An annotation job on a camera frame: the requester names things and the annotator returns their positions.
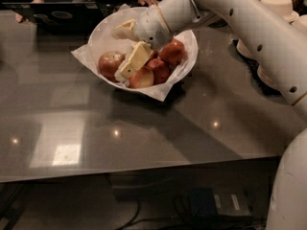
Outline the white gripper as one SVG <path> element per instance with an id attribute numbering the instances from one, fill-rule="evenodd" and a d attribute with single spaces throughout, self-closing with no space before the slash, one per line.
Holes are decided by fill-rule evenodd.
<path id="1" fill-rule="evenodd" d="M 116 39 L 142 40 L 129 46 L 124 61 L 114 74 L 117 81 L 127 81 L 150 59 L 152 48 L 160 49 L 173 39 L 159 6 L 146 8 L 136 21 L 131 19 L 116 26 L 111 35 Z"/>

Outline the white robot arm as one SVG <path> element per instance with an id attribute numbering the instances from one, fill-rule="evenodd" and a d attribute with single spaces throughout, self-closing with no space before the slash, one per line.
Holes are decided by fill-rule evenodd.
<path id="1" fill-rule="evenodd" d="M 286 102 L 307 120 L 307 37 L 258 0 L 162 0 L 113 29 L 116 38 L 159 49 L 218 15 L 260 63 Z M 286 148 L 275 176 L 266 230 L 307 230 L 307 130 Z"/>

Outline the person's right hand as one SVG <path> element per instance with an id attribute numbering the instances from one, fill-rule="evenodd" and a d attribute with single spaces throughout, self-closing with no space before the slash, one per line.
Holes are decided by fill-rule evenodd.
<path id="1" fill-rule="evenodd" d="M 20 14 L 16 14 L 15 15 L 15 21 L 17 22 L 17 23 L 22 23 L 23 21 L 24 21 L 24 17 L 22 16 L 22 15 L 20 15 Z"/>

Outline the person's left hand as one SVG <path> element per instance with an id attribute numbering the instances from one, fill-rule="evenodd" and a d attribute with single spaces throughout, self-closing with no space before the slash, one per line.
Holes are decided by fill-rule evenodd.
<path id="1" fill-rule="evenodd" d="M 156 5 L 157 3 L 157 0 L 138 0 L 138 4 L 141 6 L 151 6 Z"/>

